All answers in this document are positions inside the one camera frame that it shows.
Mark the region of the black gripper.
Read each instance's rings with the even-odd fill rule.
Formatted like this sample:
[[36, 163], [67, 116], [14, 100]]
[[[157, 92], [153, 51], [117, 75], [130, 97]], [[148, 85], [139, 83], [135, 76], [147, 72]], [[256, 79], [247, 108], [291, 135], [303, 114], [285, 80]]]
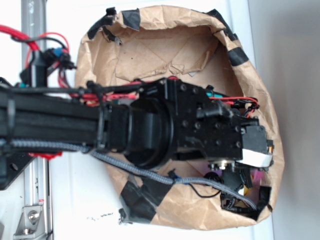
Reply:
[[[204, 198], [220, 197], [223, 210], [240, 215], [259, 215], [265, 208], [265, 187], [261, 186], [262, 178], [265, 175], [264, 169], [254, 169], [246, 165], [233, 165], [231, 163], [221, 166], [210, 163], [208, 168], [209, 170], [205, 172], [204, 178], [221, 183], [239, 195], [251, 199], [256, 208], [253, 208], [247, 202], [244, 202], [244, 206], [241, 206], [239, 198], [221, 189], [214, 194], [204, 195]], [[246, 195], [244, 195], [244, 186], [249, 189]]]

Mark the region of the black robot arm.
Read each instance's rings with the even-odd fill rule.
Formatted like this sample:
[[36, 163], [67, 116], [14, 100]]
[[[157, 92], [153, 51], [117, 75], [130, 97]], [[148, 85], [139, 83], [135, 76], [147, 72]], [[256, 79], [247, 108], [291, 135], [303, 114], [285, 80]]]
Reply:
[[173, 77], [87, 88], [0, 89], [0, 188], [34, 156], [82, 152], [166, 185], [217, 189], [222, 208], [255, 215], [265, 205], [239, 194], [249, 173], [273, 162], [273, 141], [251, 113], [252, 97], [230, 97]]

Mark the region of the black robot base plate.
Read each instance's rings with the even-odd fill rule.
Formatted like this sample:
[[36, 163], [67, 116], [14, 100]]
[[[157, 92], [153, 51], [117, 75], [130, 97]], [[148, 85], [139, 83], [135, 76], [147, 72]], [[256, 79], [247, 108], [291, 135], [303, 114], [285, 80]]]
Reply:
[[35, 159], [26, 152], [0, 156], [0, 190], [6, 190]]

